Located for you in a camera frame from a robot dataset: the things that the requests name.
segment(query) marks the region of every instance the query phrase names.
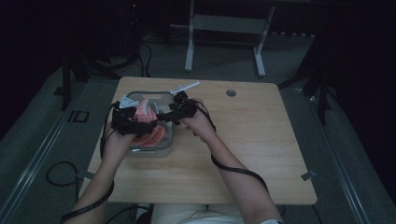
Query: round hole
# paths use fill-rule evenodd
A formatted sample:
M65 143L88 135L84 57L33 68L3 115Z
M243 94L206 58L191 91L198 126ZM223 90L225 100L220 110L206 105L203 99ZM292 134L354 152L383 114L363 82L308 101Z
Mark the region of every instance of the round hole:
M236 91L234 91L234 90L227 90L225 93L226 93L228 96L231 96L231 97L233 97L233 96L236 95Z

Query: plastic container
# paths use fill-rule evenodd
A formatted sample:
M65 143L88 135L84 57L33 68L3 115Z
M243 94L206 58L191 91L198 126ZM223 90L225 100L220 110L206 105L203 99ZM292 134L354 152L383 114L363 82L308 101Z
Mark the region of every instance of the plastic container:
M132 91L126 96L139 103L143 99L149 99L149 106L156 114L170 112L169 105L173 103L173 95L167 91ZM173 122L160 121L159 125L164 127L164 136L166 137L155 147L131 145L128 152L129 157L166 157L169 155L173 142L174 124Z

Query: metal frame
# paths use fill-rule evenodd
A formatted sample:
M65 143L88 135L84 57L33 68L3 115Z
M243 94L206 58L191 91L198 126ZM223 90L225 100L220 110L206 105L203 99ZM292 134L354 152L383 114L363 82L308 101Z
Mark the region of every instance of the metal frame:
M266 20L233 18L194 14L194 0L190 1L190 25L189 45L187 47L186 64L184 70L192 71L192 60L194 54L194 30L211 30L222 32L236 32L260 35L260 43L253 48L257 72L260 77L265 77L265 69L262 62L262 47L268 34L276 7L270 7Z

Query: dark background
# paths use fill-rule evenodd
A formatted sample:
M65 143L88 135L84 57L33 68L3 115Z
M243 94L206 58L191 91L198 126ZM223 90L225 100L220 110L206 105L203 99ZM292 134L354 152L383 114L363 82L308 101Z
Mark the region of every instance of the dark background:
M336 98L395 202L396 4L390 0L347 2L352 7L346 7L345 1L342 6L336 1L320 3L279 4L270 29L317 36L304 66L331 68ZM109 55L128 57L138 52L138 45L129 40L144 26L166 39L171 22L188 24L189 1L151 0L143 5L126 0L7 0L0 2L0 8L3 137L48 76L61 66L65 40L95 60L108 61ZM240 10L235 1L224 7L204 1L197 9L261 15L259 7Z

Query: gray carpet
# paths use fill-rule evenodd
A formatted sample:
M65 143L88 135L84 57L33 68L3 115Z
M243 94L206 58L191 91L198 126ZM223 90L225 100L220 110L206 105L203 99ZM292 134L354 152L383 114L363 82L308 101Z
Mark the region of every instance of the gray carpet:
M197 41L193 70L184 72L186 55L185 36L170 43L153 43L147 39L152 50L149 72L153 77L214 79L252 82L280 82L292 77L303 59L312 39L295 36L272 35L267 38L262 57L267 77L256 75L251 48ZM142 47L141 54L146 62L149 50ZM136 64L122 76L140 76ZM60 111L62 98L53 96L61 83L61 71L52 75L35 97L29 108L1 142L0 177L2 179L1 205L11 194L21 173L29 164L40 144L46 140L51 126L60 119L64 125L58 137L42 160L42 165L32 181L30 188L15 204L14 210L4 223L57 223L64 213L75 203L73 186L57 188L50 185L45 173L57 161L71 161L80 171L87 169L100 134L104 114L117 88L117 81L103 77L92 77L86 84L73 82L74 97L68 110ZM299 82L281 91L288 110L293 130L304 156L308 170L316 172L312 181L318 195L315 207L323 223L394 223L396 209L380 184L371 163L367 159L359 138L354 133L347 117L337 103L330 99L332 111L327 111L328 125L323 126L315 115L315 104L310 103L298 89L304 85ZM72 111L90 112L87 122L68 121ZM338 152L346 173L359 194L369 222L357 220L346 196L345 185L334 168L332 146ZM61 166L53 172L55 180L73 180L69 167ZM107 209L109 218L129 204L111 203ZM311 206L285 206L286 223L319 223ZM114 223L133 223L128 213L119 216Z

